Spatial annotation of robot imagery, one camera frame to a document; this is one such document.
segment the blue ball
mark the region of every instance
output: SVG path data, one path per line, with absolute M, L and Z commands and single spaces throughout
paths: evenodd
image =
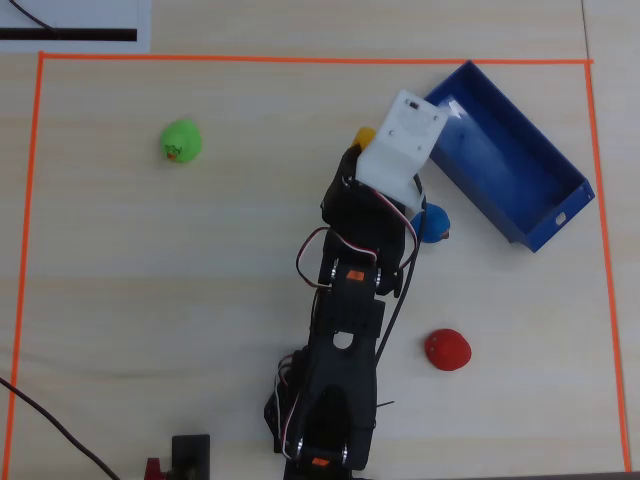
M 420 230 L 420 220 L 424 214 L 425 212 L 419 213 L 411 220 L 411 225 L 416 233 Z M 425 243 L 438 243 L 440 240 L 448 238 L 451 222 L 449 221 L 447 212 L 437 205 L 427 203 L 426 215 L 427 218 L 422 234 L 422 241 Z

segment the black stripe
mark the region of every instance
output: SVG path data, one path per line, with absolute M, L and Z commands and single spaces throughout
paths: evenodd
M 0 40 L 74 40 L 135 42 L 135 28 L 0 28 Z

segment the blue box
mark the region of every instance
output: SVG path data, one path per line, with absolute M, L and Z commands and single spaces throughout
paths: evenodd
M 449 112 L 431 158 L 509 242 L 538 251 L 594 198 L 584 175 L 473 62 L 425 100 Z

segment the black cable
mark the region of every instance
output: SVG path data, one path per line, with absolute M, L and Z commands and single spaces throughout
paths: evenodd
M 16 0 L 9 0 L 9 3 L 11 5 L 13 5 L 14 7 L 16 7 L 18 10 L 20 10 L 20 12 L 25 16 L 28 17 L 29 19 L 31 19 L 32 21 L 36 22 L 38 25 L 40 25 L 42 28 L 46 28 L 47 30 L 49 30 L 50 32 L 55 33 L 56 29 L 53 28 L 51 25 L 48 25 L 46 23 L 44 23 L 42 20 L 34 17 L 33 15 L 31 15 L 29 12 L 27 12 L 24 8 L 22 8 L 20 5 L 18 5 L 18 3 L 16 2 Z
M 60 424 L 60 422 L 57 421 L 53 417 L 53 415 L 51 415 L 49 412 L 47 412 L 44 408 L 42 408 L 40 405 L 38 405 L 35 401 L 31 400 L 31 398 L 26 396 L 24 393 L 22 393 L 16 387 L 14 387 L 9 382 L 7 382 L 4 378 L 0 377 L 0 383 L 2 385 L 4 385 L 6 388 L 8 388 L 9 390 L 11 390 L 13 393 L 15 393 L 17 396 L 19 396 L 22 400 L 27 402 L 29 405 L 31 405 L 33 408 L 35 408 L 38 411 L 38 413 L 40 413 L 42 416 L 44 416 L 44 418 L 49 420 L 53 424 L 53 426 L 56 427 L 58 429 L 58 431 L 60 433 L 62 433 L 62 435 L 64 435 L 65 438 L 71 442 L 71 444 L 74 447 L 76 447 L 78 450 L 80 450 L 82 453 L 84 453 L 87 457 L 89 457 L 93 461 L 93 463 L 98 465 L 102 469 L 102 471 L 107 474 L 107 476 L 109 478 L 111 478 L 113 480 L 120 480 L 120 477 L 118 477 L 115 473 L 113 473 L 113 470 L 111 470 L 102 460 L 100 460 L 87 447 L 85 447 L 78 440 L 76 440 L 75 437 L 73 435 L 71 435 L 69 433 L 69 431 L 66 428 L 64 428 Z
M 422 182 L 420 181 L 420 177 L 416 174 L 413 177 L 413 181 L 416 183 L 416 187 L 418 187 L 418 191 L 422 193 Z M 420 228 L 418 229 L 418 246 L 416 247 L 415 252 L 413 252 L 413 257 L 411 258 L 411 263 L 409 264 L 409 271 L 407 273 L 407 278 L 404 281 L 404 287 L 402 288 L 402 292 L 400 293 L 400 297 L 398 298 L 398 303 L 396 303 L 396 308 L 393 310 L 391 314 L 391 318 L 389 319 L 389 324 L 387 325 L 387 329 L 384 331 L 384 335 L 382 336 L 382 340 L 380 341 L 380 346 L 378 347 L 378 351 L 376 352 L 376 365 L 380 361 L 380 357 L 382 356 L 382 351 L 384 350 L 385 345 L 387 344 L 387 340 L 389 340 L 389 335 L 391 335 L 391 330 L 398 319 L 398 315 L 400 314 L 400 309 L 402 308 L 402 304 L 404 303 L 404 299 L 407 296 L 407 292 L 409 291 L 409 285 L 411 284 L 411 278 L 413 277 L 413 270 L 416 267 L 416 260 L 418 259 L 418 252 L 420 251 L 420 244 L 422 243 L 422 235 L 424 233 L 424 227 L 427 223 L 427 200 L 425 198 L 422 199 L 422 217 L 420 218 Z

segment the orange label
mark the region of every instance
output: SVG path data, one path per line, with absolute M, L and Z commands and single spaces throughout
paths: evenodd
M 356 280 L 358 282 L 361 282 L 362 280 L 364 280 L 364 272 L 359 272 L 358 270 L 350 270 L 349 273 L 347 273 L 347 278 L 349 280 Z
M 313 460 L 311 460 L 311 464 L 315 465 L 316 467 L 326 467 L 327 465 L 329 465 L 329 460 L 316 457 Z

